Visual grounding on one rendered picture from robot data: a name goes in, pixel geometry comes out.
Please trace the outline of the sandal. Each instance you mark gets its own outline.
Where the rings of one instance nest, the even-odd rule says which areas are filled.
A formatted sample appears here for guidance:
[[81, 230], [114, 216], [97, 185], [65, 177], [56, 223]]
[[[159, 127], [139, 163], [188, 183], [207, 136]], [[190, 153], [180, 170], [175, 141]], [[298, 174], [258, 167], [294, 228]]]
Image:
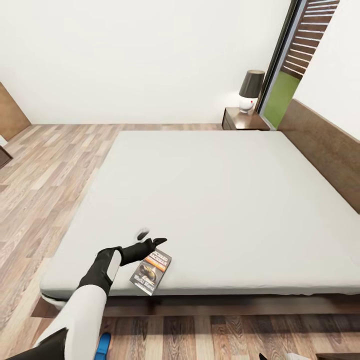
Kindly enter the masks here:
[[99, 341], [98, 349], [95, 352], [94, 360], [106, 360], [108, 348], [110, 346], [110, 333], [104, 333]]

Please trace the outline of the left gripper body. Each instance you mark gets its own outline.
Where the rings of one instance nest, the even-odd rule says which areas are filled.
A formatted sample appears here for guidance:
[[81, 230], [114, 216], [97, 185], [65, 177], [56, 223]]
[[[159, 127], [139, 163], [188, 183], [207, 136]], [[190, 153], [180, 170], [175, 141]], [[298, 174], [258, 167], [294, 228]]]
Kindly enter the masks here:
[[134, 254], [133, 263], [144, 260], [155, 250], [155, 246], [151, 238], [144, 240], [142, 243], [134, 244], [131, 248]]

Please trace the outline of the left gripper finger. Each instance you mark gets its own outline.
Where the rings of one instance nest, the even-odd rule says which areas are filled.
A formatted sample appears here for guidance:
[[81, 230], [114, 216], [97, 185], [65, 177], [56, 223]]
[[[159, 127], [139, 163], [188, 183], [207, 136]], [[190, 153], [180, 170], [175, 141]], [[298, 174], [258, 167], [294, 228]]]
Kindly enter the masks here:
[[162, 243], [166, 242], [166, 238], [156, 238], [153, 240], [154, 248], [156, 249], [158, 245], [161, 245]]

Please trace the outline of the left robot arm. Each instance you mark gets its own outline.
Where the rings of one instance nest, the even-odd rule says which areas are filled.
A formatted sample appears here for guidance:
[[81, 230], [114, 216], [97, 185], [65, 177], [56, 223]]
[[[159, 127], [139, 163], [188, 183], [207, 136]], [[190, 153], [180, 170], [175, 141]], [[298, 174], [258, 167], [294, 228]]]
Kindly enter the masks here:
[[118, 269], [144, 260], [167, 241], [143, 240], [150, 231], [141, 228], [132, 246], [116, 246], [98, 253], [67, 304], [33, 348], [5, 360], [95, 360], [105, 305]]

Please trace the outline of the hardback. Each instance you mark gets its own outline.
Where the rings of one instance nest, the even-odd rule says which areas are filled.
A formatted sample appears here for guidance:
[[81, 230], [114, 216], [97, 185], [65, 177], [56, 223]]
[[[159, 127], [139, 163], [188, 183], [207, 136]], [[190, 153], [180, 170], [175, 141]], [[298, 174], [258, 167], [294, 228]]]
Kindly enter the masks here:
[[171, 261], [171, 256], [155, 248], [148, 257], [142, 260], [130, 281], [152, 296]]

